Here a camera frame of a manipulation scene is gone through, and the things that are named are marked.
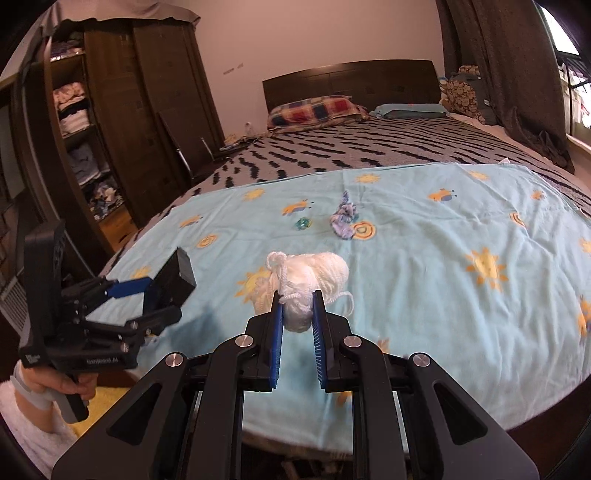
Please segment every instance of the hand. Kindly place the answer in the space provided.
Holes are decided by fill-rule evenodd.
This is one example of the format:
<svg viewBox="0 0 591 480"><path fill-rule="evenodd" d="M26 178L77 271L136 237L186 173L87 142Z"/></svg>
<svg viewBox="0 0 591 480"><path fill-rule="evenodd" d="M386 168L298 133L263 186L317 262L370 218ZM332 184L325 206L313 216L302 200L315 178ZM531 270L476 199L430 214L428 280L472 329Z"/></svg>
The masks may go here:
<svg viewBox="0 0 591 480"><path fill-rule="evenodd" d="M51 367L21 367L21 375L26 385L36 393L43 393L46 388L53 388L59 393L78 393L82 400L90 400L96 394L96 380L99 374L80 374L78 383L67 375Z"/></svg>

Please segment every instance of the white sleeve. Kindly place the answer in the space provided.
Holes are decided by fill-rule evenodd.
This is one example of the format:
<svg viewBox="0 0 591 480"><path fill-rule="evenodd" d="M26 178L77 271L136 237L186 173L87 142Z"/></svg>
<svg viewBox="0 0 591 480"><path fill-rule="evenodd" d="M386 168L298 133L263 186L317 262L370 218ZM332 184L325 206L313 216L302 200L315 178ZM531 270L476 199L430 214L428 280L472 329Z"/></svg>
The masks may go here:
<svg viewBox="0 0 591 480"><path fill-rule="evenodd" d="M34 426L19 410L10 381L0 384L0 414L21 448L47 478L59 457L76 441L76 435L54 408L53 430L46 433Z"/></svg>

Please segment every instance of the gray wrist strap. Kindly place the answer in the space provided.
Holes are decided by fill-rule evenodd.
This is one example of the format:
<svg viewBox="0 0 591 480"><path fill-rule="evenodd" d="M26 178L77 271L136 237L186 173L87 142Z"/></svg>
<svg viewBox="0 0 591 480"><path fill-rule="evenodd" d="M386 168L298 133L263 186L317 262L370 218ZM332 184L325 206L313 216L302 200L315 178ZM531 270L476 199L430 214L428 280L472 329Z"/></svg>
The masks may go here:
<svg viewBox="0 0 591 480"><path fill-rule="evenodd" d="M19 360L14 366L14 372L10 376L10 381L17 390L31 405L39 410L49 410L53 406L53 399L51 397L49 389L43 393L36 393L31 390L24 380L22 379L21 373L21 361Z"/></svg>

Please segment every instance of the yellow cloth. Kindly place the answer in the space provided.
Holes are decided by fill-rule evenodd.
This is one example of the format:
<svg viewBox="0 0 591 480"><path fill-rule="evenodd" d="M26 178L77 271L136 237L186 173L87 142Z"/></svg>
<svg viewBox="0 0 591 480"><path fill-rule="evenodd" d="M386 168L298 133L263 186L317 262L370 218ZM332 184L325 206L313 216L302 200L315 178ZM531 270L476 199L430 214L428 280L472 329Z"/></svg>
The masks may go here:
<svg viewBox="0 0 591 480"><path fill-rule="evenodd" d="M96 387L96 395L88 405L88 418L70 425L76 436L82 436L107 410L127 393L129 388Z"/></svg>

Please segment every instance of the striped bedsheet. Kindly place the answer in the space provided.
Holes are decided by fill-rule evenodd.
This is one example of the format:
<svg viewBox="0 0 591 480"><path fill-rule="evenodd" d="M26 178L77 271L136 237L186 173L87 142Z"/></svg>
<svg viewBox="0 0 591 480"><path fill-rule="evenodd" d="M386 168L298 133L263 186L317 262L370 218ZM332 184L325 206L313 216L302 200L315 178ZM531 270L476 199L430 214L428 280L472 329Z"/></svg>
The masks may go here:
<svg viewBox="0 0 591 480"><path fill-rule="evenodd" d="M201 193L255 182L284 179L341 168L417 163L492 164L504 158L524 165L550 182L586 215L587 192L566 179L561 170L509 145L489 133L451 118L370 119L352 125L262 138L220 166L209 178L176 199L115 254L106 274L146 231L172 208Z"/></svg>

